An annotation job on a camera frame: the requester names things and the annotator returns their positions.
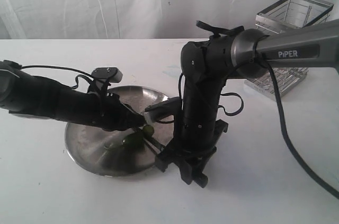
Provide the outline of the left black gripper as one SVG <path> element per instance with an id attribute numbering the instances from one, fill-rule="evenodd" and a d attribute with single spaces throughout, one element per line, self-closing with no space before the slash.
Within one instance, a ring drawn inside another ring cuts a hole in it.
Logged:
<path id="1" fill-rule="evenodd" d="M 63 120 L 106 131 L 143 127 L 143 115 L 132 112 L 116 94 L 99 97 L 93 93 L 63 91 Z"/>

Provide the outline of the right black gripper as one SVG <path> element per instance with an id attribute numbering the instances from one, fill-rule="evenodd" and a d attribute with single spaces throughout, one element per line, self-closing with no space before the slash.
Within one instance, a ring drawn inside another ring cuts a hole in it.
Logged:
<path id="1" fill-rule="evenodd" d="M 179 82 L 182 107 L 174 116 L 174 135 L 164 152 L 155 156 L 155 167 L 166 172 L 169 164 L 180 163 L 181 179 L 190 185 L 195 182 L 201 188 L 208 184 L 203 173 L 207 161 L 216 152 L 216 143 L 228 124 L 217 120 L 220 94 L 224 79 L 207 78 L 194 83 L 186 78 Z"/>

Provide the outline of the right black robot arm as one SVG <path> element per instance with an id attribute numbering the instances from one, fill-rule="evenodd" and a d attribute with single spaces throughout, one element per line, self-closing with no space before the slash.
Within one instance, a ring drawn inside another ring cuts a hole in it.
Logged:
<path id="1" fill-rule="evenodd" d="M 243 26 L 218 28 L 202 21 L 197 27 L 211 36 L 182 48 L 174 135 L 156 156 L 155 166 L 165 171 L 175 164 L 185 183 L 205 187 L 208 177 L 203 170 L 228 129 L 225 121 L 217 119 L 227 80 L 258 78 L 280 67 L 338 68 L 338 20 L 277 35 Z"/>

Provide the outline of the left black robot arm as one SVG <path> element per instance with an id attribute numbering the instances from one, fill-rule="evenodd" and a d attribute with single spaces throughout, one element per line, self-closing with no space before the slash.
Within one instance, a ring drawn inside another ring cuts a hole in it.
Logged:
<path id="1" fill-rule="evenodd" d="M 116 67 L 95 68 L 91 74 L 78 70 L 75 82 L 84 79 L 89 84 L 86 93 L 77 91 L 78 85 L 67 86 L 51 78 L 30 75 L 24 69 L 16 62 L 1 61 L 1 108 L 12 115 L 106 131 L 125 131 L 146 124 L 141 114 L 110 92 L 110 85 L 121 82 L 123 76 Z"/>

